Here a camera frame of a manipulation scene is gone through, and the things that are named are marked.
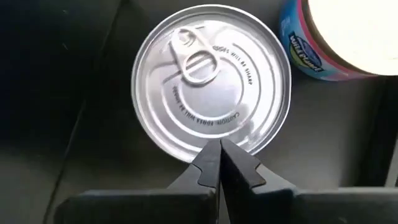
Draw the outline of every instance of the wild planet logo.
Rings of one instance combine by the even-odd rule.
[[[322,72],[322,62],[317,53],[311,46],[300,37],[297,37],[294,32],[289,34],[290,54],[294,62],[305,68],[310,68],[314,72]]]

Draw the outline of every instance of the gray surface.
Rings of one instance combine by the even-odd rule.
[[[92,82],[93,91],[87,99],[52,211],[67,197],[88,189],[166,187],[187,167],[157,148],[142,130],[129,98],[129,84],[135,53],[150,28],[192,3],[136,2],[138,5],[126,2],[119,12],[103,66]],[[249,0],[232,5],[253,13],[276,30],[280,4],[281,1]],[[293,79],[287,120],[258,158],[301,188],[353,185],[382,80],[321,82],[296,69]]]
[[[1,1],[0,223],[41,223],[118,2]],[[88,18],[102,11],[102,15]]]
[[[389,172],[387,174],[386,187],[398,187],[398,138],[392,155]]]

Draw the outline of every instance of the can label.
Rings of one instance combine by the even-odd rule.
[[[289,60],[307,75],[329,81],[367,77],[337,64],[319,48],[305,23],[302,0],[287,1],[280,17],[279,35]]]
[[[297,37],[295,32],[289,34],[290,46],[289,53],[292,56],[293,61],[296,65],[304,68],[309,68],[314,72],[325,71],[322,68],[322,61],[318,54],[311,48],[301,37]]]

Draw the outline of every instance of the dark background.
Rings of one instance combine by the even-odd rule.
[[[142,41],[172,13],[206,3],[244,9],[277,33],[284,2],[1,1],[0,222],[52,223],[59,203],[88,189],[168,186],[187,164],[135,117],[130,77]],[[397,80],[332,83],[292,69],[289,115],[257,157],[301,188],[383,186]]]

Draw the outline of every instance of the metal lid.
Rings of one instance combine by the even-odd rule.
[[[398,75],[396,0],[308,0],[321,37],[339,57],[368,73]]]
[[[195,6],[149,34],[131,86],[145,131],[177,159],[191,162],[218,138],[255,154],[286,117],[290,65],[275,35],[254,16]]]

